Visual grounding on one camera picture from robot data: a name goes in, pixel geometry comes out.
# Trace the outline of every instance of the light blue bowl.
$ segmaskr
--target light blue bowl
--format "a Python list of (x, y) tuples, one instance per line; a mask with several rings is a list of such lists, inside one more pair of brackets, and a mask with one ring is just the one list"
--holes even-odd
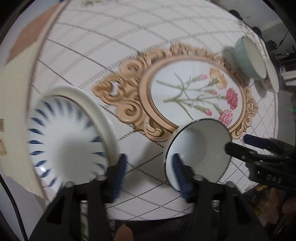
[(247, 77), (254, 80), (262, 80), (266, 77), (264, 60), (249, 38), (242, 37), (235, 43), (234, 57), (239, 68)]

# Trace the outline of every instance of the black cable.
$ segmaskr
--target black cable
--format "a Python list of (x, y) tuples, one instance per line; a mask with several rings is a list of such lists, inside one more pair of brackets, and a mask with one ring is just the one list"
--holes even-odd
[(277, 51), (277, 50), (279, 49), (279, 47), (281, 46), (281, 44), (283, 43), (283, 41), (284, 41), (285, 38), (287, 37), (288, 33), (289, 33), (289, 30), (287, 31), (287, 33), (286, 33), (285, 37), (282, 39), (282, 41), (279, 43), (278, 47), (276, 48), (276, 51)]
[(0, 173), (0, 183), (2, 185), (2, 187), (4, 188), (7, 196), (9, 197), (10, 199), (10, 202), (13, 206), (13, 209), (15, 211), (15, 215), (17, 217), (17, 221), (19, 223), (19, 226), (20, 226), (20, 230), (22, 232), (22, 236), (24, 238), (25, 241), (28, 241), (28, 236), (27, 236), (27, 233), (26, 233), (26, 230), (25, 230), (25, 227), (24, 227), (24, 223), (22, 222), (22, 217), (20, 215), (20, 211), (18, 210), (18, 207), (17, 207), (17, 203), (15, 202), (15, 199), (13, 198), (8, 186), (6, 185), (3, 177), (1, 176), (1, 173)]

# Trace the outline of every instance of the grid line pattern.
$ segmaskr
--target grid line pattern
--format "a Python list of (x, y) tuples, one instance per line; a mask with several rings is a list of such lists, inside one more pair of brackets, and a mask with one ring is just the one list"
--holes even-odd
[[(56, 85), (72, 84), (92, 95), (92, 85), (110, 73), (118, 71), (126, 60), (136, 58), (156, 48), (168, 48), (182, 41), (216, 53), (230, 51), (243, 35), (254, 42), (259, 38), (234, 16), (204, 0), (122, 0), (105, 2), (91, 8), (80, 0), (72, 0), (57, 18), (40, 51), (33, 76), (32, 92), (43, 94)], [(264, 46), (258, 47), (264, 55)], [(258, 113), (252, 119), (248, 134), (259, 137), (274, 136), (276, 127), (275, 96), (266, 92), (259, 81), (249, 86)], [(121, 196), (107, 205), (108, 213), (117, 219), (151, 220), (182, 216), (192, 212), (174, 191), (164, 173), (164, 147), (135, 132), (116, 114), (116, 108), (96, 98), (102, 111), (112, 121), (119, 149), (128, 156)], [(244, 144), (243, 137), (235, 143), (266, 153), (266, 150)], [(232, 158), (223, 184), (233, 181), (244, 192), (255, 185), (248, 179), (245, 164)]]

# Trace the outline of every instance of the gold scroll ornament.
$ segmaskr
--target gold scroll ornament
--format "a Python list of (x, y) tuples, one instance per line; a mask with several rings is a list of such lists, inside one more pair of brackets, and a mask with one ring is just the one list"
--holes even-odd
[(117, 106), (117, 115), (121, 122), (133, 125), (135, 131), (143, 131), (150, 140), (165, 141), (178, 126), (167, 120), (155, 108), (150, 84), (152, 77), (161, 67), (181, 60), (208, 62), (226, 72), (236, 82), (242, 94), (243, 106), (240, 117), (228, 130), (234, 139), (240, 138), (258, 111), (257, 103), (242, 75), (232, 69), (220, 55), (205, 49), (178, 42), (169, 50), (155, 49), (138, 54), (136, 59), (123, 63), (119, 67), (119, 72), (98, 82), (92, 91), (106, 104)]

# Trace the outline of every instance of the metal bolt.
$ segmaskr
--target metal bolt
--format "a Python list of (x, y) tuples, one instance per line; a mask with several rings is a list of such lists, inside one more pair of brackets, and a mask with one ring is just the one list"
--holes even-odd
[(204, 178), (203, 178), (202, 175), (194, 175), (193, 179), (196, 180), (196, 181), (202, 181)]
[(99, 175), (99, 176), (97, 176), (96, 179), (97, 179), (97, 181), (104, 181), (107, 179), (107, 176), (106, 175)]
[(232, 181), (228, 181), (226, 182), (226, 185), (230, 188), (234, 188), (235, 187), (235, 184), (232, 182)]
[(75, 185), (74, 182), (67, 182), (67, 183), (65, 184), (65, 187), (67, 187), (67, 188), (71, 188), (71, 187), (73, 187), (74, 185)]

